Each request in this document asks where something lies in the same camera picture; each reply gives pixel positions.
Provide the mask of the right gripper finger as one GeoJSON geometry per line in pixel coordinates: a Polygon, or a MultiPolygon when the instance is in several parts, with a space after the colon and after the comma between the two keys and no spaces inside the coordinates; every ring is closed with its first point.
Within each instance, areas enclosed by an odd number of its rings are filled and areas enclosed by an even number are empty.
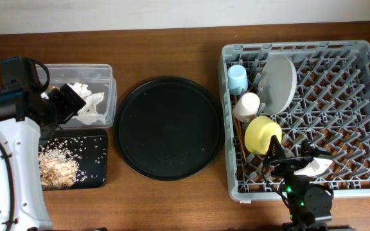
{"type": "Polygon", "coordinates": [[[302,141],[301,143],[301,157],[318,157],[324,153],[323,150],[319,149],[318,147],[313,148],[309,145],[307,141],[302,141]]]}
{"type": "Polygon", "coordinates": [[[285,152],[277,138],[276,135],[273,135],[270,139],[269,148],[265,155],[265,163],[269,164],[272,161],[285,158],[285,152]]]}

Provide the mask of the gold snack wrapper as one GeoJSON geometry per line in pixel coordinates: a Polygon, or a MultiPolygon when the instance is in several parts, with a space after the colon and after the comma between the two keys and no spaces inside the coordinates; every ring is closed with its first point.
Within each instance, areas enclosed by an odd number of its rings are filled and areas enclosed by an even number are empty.
{"type": "Polygon", "coordinates": [[[54,85],[48,85],[48,92],[51,92],[56,87],[54,85]]]}

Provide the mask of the yellow bowl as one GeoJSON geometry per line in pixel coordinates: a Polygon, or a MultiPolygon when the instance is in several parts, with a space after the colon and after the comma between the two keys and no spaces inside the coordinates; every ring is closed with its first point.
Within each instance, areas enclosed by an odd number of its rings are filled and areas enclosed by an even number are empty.
{"type": "Polygon", "coordinates": [[[272,136],[275,135],[281,142],[282,134],[280,125],[267,116],[259,116],[249,123],[245,131],[244,144],[250,153],[265,155],[272,136]]]}

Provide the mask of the white tissue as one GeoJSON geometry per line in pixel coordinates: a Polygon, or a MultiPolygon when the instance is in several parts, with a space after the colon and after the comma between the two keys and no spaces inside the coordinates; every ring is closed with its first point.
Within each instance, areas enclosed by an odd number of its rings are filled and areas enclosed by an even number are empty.
{"type": "Polygon", "coordinates": [[[98,120],[96,116],[100,114],[97,112],[97,105],[104,99],[104,92],[93,93],[88,89],[88,84],[74,83],[68,85],[85,101],[85,105],[77,113],[77,119],[83,124],[90,125],[98,120]]]}

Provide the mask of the pink plastic cup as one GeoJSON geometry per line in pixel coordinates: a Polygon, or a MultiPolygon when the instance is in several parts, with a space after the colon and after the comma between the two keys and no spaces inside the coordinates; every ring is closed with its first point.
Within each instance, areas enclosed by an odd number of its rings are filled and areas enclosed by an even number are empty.
{"type": "Polygon", "coordinates": [[[256,117],[260,107],[260,98],[252,92],[243,94],[233,109],[233,116],[240,122],[247,122],[256,117]]]}

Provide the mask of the wooden chopstick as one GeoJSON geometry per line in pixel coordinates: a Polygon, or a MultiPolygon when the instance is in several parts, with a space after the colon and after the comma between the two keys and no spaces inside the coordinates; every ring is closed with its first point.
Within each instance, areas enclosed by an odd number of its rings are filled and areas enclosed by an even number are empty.
{"type": "Polygon", "coordinates": [[[240,131],[239,121],[235,118],[234,114],[233,114],[233,122],[234,122],[234,125],[236,127],[236,132],[237,132],[238,140],[239,140],[239,143],[240,143],[240,146],[241,146],[241,150],[242,150],[242,152],[244,152],[243,137],[242,137],[242,134],[241,134],[241,131],[240,131]]]}
{"type": "MultiPolygon", "coordinates": [[[[236,104],[238,102],[238,98],[237,98],[237,96],[233,96],[233,97],[234,97],[234,102],[235,102],[235,106],[234,106],[234,109],[235,109],[236,104]]],[[[242,157],[243,157],[244,161],[246,162],[247,157],[246,157],[245,148],[244,148],[244,145],[243,145],[242,127],[241,127],[240,121],[237,120],[236,116],[233,115],[233,117],[234,117],[234,120],[235,120],[234,123],[236,124],[236,131],[237,131],[237,134],[238,134],[238,140],[239,140],[240,147],[241,147],[242,157]]]]}

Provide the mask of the grey round plate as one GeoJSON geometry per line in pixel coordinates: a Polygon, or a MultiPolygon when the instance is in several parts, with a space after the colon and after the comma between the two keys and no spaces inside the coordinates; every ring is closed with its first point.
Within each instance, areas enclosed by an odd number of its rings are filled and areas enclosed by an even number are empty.
{"type": "Polygon", "coordinates": [[[293,100],[297,86],[297,72],[293,62],[283,56],[272,57],[263,67],[258,88],[260,101],[267,115],[282,113],[293,100]]]}

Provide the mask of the blue plastic cup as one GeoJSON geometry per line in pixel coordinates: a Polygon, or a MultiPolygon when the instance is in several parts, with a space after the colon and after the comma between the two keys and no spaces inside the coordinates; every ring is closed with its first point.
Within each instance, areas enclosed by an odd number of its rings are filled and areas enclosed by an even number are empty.
{"type": "Polygon", "coordinates": [[[230,94],[239,96],[248,89],[247,72],[242,65],[233,65],[227,70],[230,94]]]}

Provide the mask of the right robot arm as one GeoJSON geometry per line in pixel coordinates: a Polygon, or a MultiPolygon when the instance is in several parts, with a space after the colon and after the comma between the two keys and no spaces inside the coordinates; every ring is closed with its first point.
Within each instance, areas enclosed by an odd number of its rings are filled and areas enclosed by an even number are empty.
{"type": "Polygon", "coordinates": [[[334,192],[327,186],[313,184],[312,178],[327,172],[333,163],[331,153],[308,142],[301,143],[298,156],[287,157],[278,138],[270,138],[269,148],[263,160],[261,176],[266,167],[272,167],[272,177],[282,179],[282,189],[273,189],[289,210],[289,223],[282,230],[327,230],[332,220],[331,208],[334,192]]]}

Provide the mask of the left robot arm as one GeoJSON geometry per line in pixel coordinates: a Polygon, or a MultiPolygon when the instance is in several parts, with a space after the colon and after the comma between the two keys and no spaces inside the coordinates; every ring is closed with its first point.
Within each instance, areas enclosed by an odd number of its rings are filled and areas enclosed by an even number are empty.
{"type": "Polygon", "coordinates": [[[0,62],[0,230],[52,230],[39,175],[39,144],[85,106],[68,85],[49,89],[41,62],[14,57],[0,62]]]}

